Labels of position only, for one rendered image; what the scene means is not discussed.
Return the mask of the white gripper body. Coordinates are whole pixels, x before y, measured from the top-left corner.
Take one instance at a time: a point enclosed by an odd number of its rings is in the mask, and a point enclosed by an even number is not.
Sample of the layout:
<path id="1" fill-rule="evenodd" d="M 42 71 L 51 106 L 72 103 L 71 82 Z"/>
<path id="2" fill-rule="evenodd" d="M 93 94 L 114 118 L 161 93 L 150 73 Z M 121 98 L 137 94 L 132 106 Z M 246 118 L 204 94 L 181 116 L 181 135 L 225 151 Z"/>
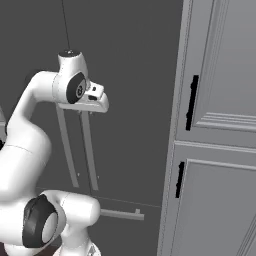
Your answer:
<path id="1" fill-rule="evenodd" d="M 68 110 L 106 113 L 109 108 L 109 102 L 108 102 L 107 95 L 103 93 L 101 98 L 97 101 L 89 100 L 86 97 L 83 97 L 75 104 L 59 103 L 58 106 L 62 109 L 68 109 Z"/>

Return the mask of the dark grey fridge door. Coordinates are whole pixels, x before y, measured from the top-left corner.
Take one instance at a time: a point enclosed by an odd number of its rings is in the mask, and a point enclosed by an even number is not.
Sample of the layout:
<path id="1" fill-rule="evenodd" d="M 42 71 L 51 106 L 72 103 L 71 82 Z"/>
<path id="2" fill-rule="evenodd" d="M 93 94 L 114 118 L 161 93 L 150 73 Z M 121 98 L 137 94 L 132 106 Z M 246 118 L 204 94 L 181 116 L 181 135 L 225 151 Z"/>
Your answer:
<path id="1" fill-rule="evenodd" d="M 30 71 L 57 71 L 60 51 L 85 50 L 81 41 L 85 38 L 86 14 L 84 0 L 0 0 L 0 108 L 6 118 L 12 114 Z M 64 114 L 79 188 L 91 190 L 80 114 L 71 110 L 64 110 Z M 36 191 L 75 188 L 56 104 L 37 104 L 31 121 L 46 132 L 52 143 L 52 154 Z"/>
<path id="2" fill-rule="evenodd" d="M 162 202 L 183 0 L 64 0 L 72 48 L 109 110 L 90 117 L 97 195 Z"/>

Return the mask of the dark grey fridge drawer front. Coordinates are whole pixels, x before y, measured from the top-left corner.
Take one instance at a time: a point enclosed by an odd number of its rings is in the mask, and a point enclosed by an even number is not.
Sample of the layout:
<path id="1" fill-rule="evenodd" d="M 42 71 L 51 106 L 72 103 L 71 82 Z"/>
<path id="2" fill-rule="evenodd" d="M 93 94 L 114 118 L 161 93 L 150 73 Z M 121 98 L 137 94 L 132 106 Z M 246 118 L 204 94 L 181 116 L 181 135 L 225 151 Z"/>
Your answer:
<path id="1" fill-rule="evenodd" d="M 143 221 L 101 215 L 89 228 L 89 235 L 102 256 L 157 256 L 162 190 L 129 183 L 115 186 L 100 184 L 98 191 L 84 187 L 65 187 L 63 190 L 92 196 L 102 209 L 139 211 L 144 215 Z"/>

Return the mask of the grey cupboard door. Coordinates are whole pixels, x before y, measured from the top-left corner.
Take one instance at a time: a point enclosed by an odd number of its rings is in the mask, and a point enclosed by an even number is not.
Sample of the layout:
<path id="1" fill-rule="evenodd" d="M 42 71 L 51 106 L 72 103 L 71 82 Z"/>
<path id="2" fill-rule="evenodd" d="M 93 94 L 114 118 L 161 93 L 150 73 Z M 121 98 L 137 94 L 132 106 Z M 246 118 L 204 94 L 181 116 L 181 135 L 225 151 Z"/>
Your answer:
<path id="1" fill-rule="evenodd" d="M 177 142 L 171 160 L 159 256 L 256 256 L 256 150 Z"/>
<path id="2" fill-rule="evenodd" d="M 177 139 L 256 148 L 256 0 L 184 0 L 177 72 Z"/>

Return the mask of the grey tall cupboard frame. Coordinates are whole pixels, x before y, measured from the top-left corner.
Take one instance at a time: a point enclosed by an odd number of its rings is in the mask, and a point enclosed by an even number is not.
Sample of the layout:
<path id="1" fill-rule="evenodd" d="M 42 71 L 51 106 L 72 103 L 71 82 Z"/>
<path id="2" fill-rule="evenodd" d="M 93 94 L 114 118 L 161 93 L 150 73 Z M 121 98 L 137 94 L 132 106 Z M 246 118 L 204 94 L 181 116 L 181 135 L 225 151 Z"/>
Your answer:
<path id="1" fill-rule="evenodd" d="M 256 0 L 184 0 L 157 256 L 256 256 Z"/>

